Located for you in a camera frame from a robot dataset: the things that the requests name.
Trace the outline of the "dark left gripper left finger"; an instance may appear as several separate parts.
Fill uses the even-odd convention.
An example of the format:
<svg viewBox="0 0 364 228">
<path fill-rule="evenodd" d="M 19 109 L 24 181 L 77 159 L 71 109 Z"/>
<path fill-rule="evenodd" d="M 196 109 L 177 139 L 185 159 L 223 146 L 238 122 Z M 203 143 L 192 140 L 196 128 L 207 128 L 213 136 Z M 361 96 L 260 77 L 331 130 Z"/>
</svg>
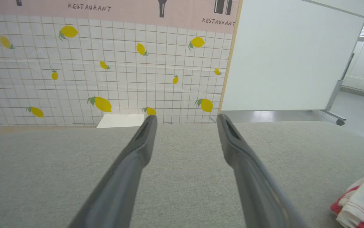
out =
<svg viewBox="0 0 364 228">
<path fill-rule="evenodd" d="M 69 228 L 128 228 L 143 169 L 149 164 L 157 117 L 148 116 L 117 156 Z"/>
</svg>

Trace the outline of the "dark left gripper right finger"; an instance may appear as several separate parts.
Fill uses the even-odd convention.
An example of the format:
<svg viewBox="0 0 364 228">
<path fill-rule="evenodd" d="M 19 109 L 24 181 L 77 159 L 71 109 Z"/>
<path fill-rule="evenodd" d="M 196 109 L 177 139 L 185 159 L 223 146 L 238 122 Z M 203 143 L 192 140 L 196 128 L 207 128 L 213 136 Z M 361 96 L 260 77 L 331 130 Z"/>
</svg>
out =
<svg viewBox="0 0 364 228">
<path fill-rule="evenodd" d="M 304 219 L 283 193 L 230 118 L 217 116 L 224 159 L 233 169 L 248 228 L 305 228 Z"/>
</svg>

